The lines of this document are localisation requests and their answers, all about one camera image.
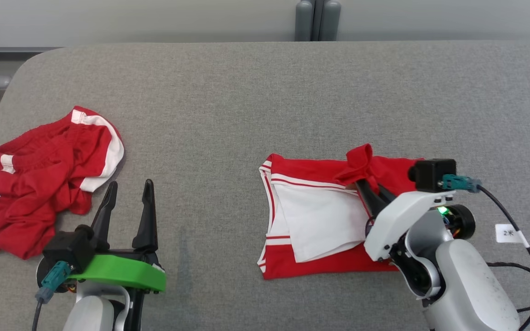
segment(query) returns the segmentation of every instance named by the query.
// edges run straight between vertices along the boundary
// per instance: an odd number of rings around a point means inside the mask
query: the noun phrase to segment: teal connector
[[[443,175],[442,188],[445,190],[463,190],[471,193],[478,193],[478,185],[482,181],[467,176]]]
[[[42,280],[42,287],[38,289],[34,296],[38,302],[46,304],[50,301],[57,288],[63,284],[71,273],[71,266],[67,262],[59,261],[48,272],[44,280]]]

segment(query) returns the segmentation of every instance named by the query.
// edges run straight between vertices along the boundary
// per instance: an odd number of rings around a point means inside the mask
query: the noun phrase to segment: black cable
[[[507,209],[502,205],[502,203],[500,201],[498,201],[498,199],[496,199],[496,197],[492,193],[490,193],[490,191],[486,190],[481,185],[477,185],[477,189],[482,191],[482,192],[484,192],[484,194],[486,194],[498,206],[498,208],[502,211],[504,216],[507,217],[507,219],[511,223],[511,225],[513,225],[513,228],[515,228],[515,231],[517,231],[517,233],[519,233],[520,230],[519,230],[519,227],[517,226],[517,222],[515,222],[515,220],[513,220],[513,217],[511,216],[511,214],[508,213]],[[528,254],[530,256],[530,246],[528,245],[528,243],[526,241],[524,241],[524,246],[526,247],[526,251],[528,252]],[[523,331],[524,329],[526,329],[526,327],[528,327],[529,324],[530,324],[530,315],[526,319],[526,321],[524,321],[523,325],[521,325],[521,327],[519,328],[519,331]]]
[[[38,328],[38,319],[40,318],[40,310],[42,309],[42,299],[38,299],[38,304],[36,305],[36,312],[34,313],[34,321],[32,322],[32,331],[36,331]]]
[[[512,267],[512,268],[519,268],[522,269],[528,273],[530,273],[530,268],[523,266],[522,264],[514,263],[514,262],[488,262],[486,263],[489,267]],[[527,312],[530,310],[530,306],[525,308],[518,308],[517,313],[521,312]]]
[[[489,267],[513,267],[513,268],[519,268],[526,272],[530,273],[530,268],[523,266],[522,264],[514,263],[514,262],[488,262],[486,263]]]

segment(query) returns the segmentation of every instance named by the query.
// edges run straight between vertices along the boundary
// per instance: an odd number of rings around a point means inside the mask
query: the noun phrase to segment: gray table
[[[530,44],[360,42],[116,44],[30,59],[0,105],[0,144],[78,104],[122,134],[118,205],[109,240],[129,247],[144,180],[152,178],[167,292],[145,300],[146,330],[424,331],[419,303],[397,273],[263,281],[257,258],[267,199],[257,167],[269,153],[337,158],[372,143],[391,157],[452,157],[482,178],[530,241]],[[97,206],[105,186],[94,195]],[[529,264],[497,244],[502,214],[461,194],[478,219],[487,261]],[[67,212],[72,230],[88,216]],[[0,253],[0,331],[28,330],[37,258]],[[518,307],[530,275],[495,270]],[[61,329],[74,301],[56,295],[42,330]]]

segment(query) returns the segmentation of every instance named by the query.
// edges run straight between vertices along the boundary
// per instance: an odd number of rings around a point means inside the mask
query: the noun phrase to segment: white label
[[[529,247],[522,231],[517,231],[512,224],[496,224],[496,241],[499,243],[522,243]]]

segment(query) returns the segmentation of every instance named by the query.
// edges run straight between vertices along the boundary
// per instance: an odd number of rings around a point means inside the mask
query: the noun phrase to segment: red and white shorts
[[[369,159],[363,167],[272,154],[259,168],[270,206],[265,246],[257,262],[265,279],[397,270],[387,262],[373,262],[365,252],[369,216],[357,191],[345,185],[355,168],[357,174],[364,173],[357,179],[386,182],[395,194],[412,191],[407,173],[414,160],[372,157],[369,145],[357,153]]]
[[[118,130],[78,106],[0,146],[0,250],[24,259],[40,254],[55,234],[57,213],[86,214],[91,192],[123,155]]]

